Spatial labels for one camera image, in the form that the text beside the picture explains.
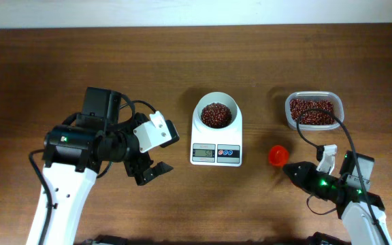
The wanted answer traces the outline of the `orange measuring scoop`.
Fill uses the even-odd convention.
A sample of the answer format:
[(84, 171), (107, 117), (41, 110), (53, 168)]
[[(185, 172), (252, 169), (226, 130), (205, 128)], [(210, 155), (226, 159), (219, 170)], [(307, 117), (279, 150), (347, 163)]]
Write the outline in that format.
[(283, 167), (289, 160), (289, 151), (281, 145), (273, 146), (268, 154), (268, 161), (274, 167)]

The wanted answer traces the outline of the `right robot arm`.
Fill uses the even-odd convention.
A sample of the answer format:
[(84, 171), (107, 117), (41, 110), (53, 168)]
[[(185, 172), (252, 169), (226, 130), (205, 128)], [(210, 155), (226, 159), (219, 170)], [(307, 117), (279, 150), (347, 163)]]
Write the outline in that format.
[(307, 161), (287, 164), (282, 170), (311, 197), (335, 204), (352, 244), (392, 244), (382, 199), (369, 192), (373, 166), (372, 157), (347, 151), (338, 178)]

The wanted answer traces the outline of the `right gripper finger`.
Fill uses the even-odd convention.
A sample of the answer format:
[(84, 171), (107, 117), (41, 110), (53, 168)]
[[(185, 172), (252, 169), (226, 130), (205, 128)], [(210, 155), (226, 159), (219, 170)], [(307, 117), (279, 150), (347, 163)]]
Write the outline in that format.
[(314, 172), (316, 165), (311, 162), (302, 161), (286, 164), (282, 170), (288, 177), (304, 177)]
[(309, 191), (309, 169), (305, 168), (286, 168), (284, 173), (290, 179), (290, 181), (299, 189), (303, 190), (305, 193), (310, 194)]

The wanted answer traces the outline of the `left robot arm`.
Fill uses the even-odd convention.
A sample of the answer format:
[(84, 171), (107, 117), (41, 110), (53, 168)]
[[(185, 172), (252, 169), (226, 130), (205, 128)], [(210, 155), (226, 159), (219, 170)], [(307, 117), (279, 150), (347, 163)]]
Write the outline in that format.
[(82, 110), (68, 116), (44, 138), (43, 168), (29, 161), (42, 185), (28, 244), (73, 244), (85, 201), (98, 178), (101, 164), (123, 163), (129, 177), (143, 186), (170, 172), (172, 166), (154, 163), (149, 150), (165, 148), (180, 139), (172, 121), (153, 110), (135, 111), (128, 96), (88, 87)]

